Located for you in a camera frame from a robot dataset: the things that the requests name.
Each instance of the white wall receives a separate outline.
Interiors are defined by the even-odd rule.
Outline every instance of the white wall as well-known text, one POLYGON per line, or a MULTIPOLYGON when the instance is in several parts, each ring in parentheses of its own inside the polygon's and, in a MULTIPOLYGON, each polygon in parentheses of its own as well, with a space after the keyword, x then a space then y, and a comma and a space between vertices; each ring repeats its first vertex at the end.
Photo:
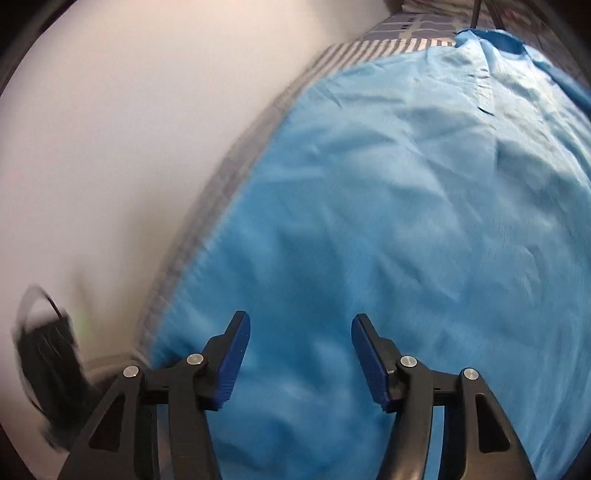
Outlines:
POLYGON ((382 0, 79 0, 0 98, 0 421, 39 478, 63 461, 17 375, 29 283, 74 317, 84 361, 129 351, 160 262, 231 143, 382 0))

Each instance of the blue fabric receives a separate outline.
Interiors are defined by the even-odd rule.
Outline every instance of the blue fabric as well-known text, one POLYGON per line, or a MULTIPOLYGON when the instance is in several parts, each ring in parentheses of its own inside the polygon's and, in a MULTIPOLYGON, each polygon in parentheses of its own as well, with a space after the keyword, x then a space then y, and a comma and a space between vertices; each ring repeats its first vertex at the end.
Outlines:
MULTIPOLYGON (((251 315, 209 416, 224 478, 375 477, 393 416, 355 357, 360 312, 432 369, 479 370, 539 480, 589 435, 590 122, 517 39, 456 41, 306 90, 179 281, 155 365, 251 315)), ((429 480, 441 428, 438 409, 429 480)))

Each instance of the gray striped fabric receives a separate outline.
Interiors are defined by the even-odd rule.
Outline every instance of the gray striped fabric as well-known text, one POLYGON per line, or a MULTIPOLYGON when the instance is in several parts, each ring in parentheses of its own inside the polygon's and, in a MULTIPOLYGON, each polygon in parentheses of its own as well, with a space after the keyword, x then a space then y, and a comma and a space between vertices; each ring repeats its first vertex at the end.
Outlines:
POLYGON ((359 40, 333 45, 321 53, 238 139, 193 205, 148 295, 139 319, 134 355, 148 363, 147 356, 161 315, 170 305, 178 279, 203 246, 203 241, 223 215, 232 196, 264 152, 268 141, 303 89, 322 77, 367 61, 453 44, 450 38, 359 40))

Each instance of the blue bedsheet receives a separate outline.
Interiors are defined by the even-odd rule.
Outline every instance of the blue bedsheet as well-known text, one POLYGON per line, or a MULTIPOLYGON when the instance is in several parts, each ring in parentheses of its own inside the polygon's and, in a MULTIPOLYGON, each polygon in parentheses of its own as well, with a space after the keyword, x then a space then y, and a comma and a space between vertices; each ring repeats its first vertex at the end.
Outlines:
POLYGON ((180 280, 154 365, 252 319, 209 416, 224 478, 375 477, 393 416, 355 357, 360 312, 432 369, 478 369, 539 480, 588 437, 588 92, 504 33, 456 41, 305 91, 180 280))

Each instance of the mattress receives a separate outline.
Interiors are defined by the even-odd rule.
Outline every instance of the mattress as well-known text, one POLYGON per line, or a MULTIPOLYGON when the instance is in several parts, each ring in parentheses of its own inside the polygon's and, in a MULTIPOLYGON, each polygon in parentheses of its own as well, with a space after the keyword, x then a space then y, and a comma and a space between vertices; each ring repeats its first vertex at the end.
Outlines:
POLYGON ((443 15, 393 15, 356 41, 328 47, 260 114, 223 159, 177 235, 139 320, 134 352, 138 358, 147 362, 154 332, 178 279, 300 93, 323 77, 369 61, 430 47, 452 47, 455 27, 461 25, 443 15))

